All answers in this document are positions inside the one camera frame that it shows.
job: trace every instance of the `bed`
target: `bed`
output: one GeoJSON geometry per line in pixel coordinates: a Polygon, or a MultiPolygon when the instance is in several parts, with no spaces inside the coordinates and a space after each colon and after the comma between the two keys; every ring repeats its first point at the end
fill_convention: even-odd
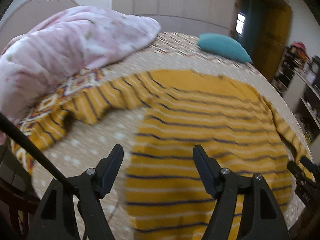
{"type": "MultiPolygon", "coordinates": [[[[37,120],[50,114],[52,106],[62,104],[75,93],[106,80],[160,68],[193,69],[210,75],[223,74],[254,86],[262,96],[271,101],[308,149],[299,125],[283,99],[251,64],[237,64],[231,60],[202,52],[197,46],[197,41],[198,38],[190,35],[161,33],[149,47],[130,55],[119,63],[94,71],[83,70],[46,95],[20,122],[20,129],[28,135],[37,120]]],[[[145,108],[139,108],[130,111],[112,111],[93,126],[68,119],[70,128],[67,136],[44,152],[66,177],[70,177],[81,174],[87,168],[95,167],[101,158],[108,155],[115,144],[123,146],[125,152],[123,164],[111,193],[101,201],[116,239],[133,239],[129,217],[123,209],[122,192],[125,168],[130,163],[129,151],[133,143],[133,136],[137,125],[143,119],[145,110],[145,108]]],[[[29,159],[21,148],[16,145],[12,146],[24,167],[32,171],[34,189],[41,197],[52,180],[52,176],[41,165],[29,159]]],[[[288,155],[289,158],[292,158],[289,149],[288,155]]],[[[294,224],[303,208],[301,200],[294,195],[284,214],[288,228],[294,224]]],[[[76,212],[76,218],[81,234],[84,232],[84,224],[78,212],[76,212]]]]}

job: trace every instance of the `screw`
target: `screw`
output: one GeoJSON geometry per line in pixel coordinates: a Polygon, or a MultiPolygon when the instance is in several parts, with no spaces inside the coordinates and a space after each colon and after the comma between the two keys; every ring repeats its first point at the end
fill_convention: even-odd
{"type": "Polygon", "coordinates": [[[230,170],[228,168],[222,168],[221,173],[224,175],[228,175],[230,173],[230,170]]]}
{"type": "Polygon", "coordinates": [[[87,169],[86,173],[89,174],[89,175],[92,175],[96,172],[96,170],[94,168],[90,168],[90,169],[87,169]]]}
{"type": "Polygon", "coordinates": [[[259,174],[259,173],[256,173],[256,174],[254,175],[254,177],[255,177],[257,180],[261,180],[261,179],[262,179],[262,175],[259,174]]]}

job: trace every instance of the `black rod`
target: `black rod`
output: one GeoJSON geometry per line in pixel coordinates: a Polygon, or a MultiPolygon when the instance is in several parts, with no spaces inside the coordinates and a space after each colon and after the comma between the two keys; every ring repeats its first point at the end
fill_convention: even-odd
{"type": "Polygon", "coordinates": [[[0,112],[0,130],[25,149],[34,159],[36,159],[47,171],[49,171],[63,187],[75,193],[74,186],[67,178],[53,165],[51,161],[23,134],[13,123],[11,123],[0,112]]]}

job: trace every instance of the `teal pillow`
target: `teal pillow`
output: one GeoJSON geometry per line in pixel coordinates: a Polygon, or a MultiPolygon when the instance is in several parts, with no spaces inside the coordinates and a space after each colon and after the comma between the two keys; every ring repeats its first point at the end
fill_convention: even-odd
{"type": "Polygon", "coordinates": [[[252,63],[245,49],[233,38],[215,33],[203,33],[199,35],[199,38],[198,46],[204,51],[236,60],[240,63],[252,63]]]}

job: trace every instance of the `yellow striped sweater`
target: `yellow striped sweater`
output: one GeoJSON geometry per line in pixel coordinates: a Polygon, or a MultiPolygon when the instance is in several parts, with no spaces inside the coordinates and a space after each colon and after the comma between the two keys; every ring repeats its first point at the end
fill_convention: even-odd
{"type": "MultiPolygon", "coordinates": [[[[297,150],[296,160],[306,149],[255,88],[224,76],[157,70],[105,82],[53,111],[30,139],[40,149],[61,139],[63,117],[70,112],[94,124],[106,109],[139,106],[149,109],[135,137],[126,181],[136,239],[201,239],[215,201],[192,160],[196,144],[222,167],[244,176],[263,174],[285,210],[292,177],[278,133],[297,150]]],[[[242,201],[239,196],[229,239],[236,239],[242,201]]]]}

